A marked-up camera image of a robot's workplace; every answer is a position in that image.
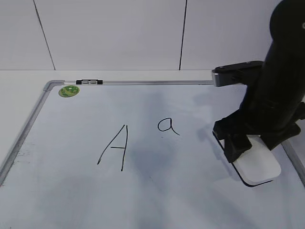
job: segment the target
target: round sticker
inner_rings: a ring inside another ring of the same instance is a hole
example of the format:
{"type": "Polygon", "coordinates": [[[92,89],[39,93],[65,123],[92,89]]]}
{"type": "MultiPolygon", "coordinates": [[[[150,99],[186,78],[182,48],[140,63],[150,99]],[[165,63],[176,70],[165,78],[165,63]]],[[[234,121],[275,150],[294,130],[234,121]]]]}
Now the round sticker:
{"type": "Polygon", "coordinates": [[[80,92],[80,88],[77,86],[69,85],[61,88],[58,92],[58,94],[61,97],[68,98],[77,95],[77,93],[80,92]]]}

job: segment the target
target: white tile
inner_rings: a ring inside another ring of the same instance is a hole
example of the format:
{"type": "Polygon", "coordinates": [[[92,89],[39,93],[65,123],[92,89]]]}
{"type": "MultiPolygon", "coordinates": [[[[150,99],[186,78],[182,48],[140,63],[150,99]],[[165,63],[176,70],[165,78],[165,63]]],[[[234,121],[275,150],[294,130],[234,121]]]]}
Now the white tile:
{"type": "Polygon", "coordinates": [[[269,21],[280,0],[189,0],[182,69],[264,60],[269,21]]]}
{"type": "Polygon", "coordinates": [[[176,70],[185,0],[36,0],[58,70],[176,70]]]}
{"type": "Polygon", "coordinates": [[[0,2],[0,70],[51,70],[32,0],[0,2]]]}

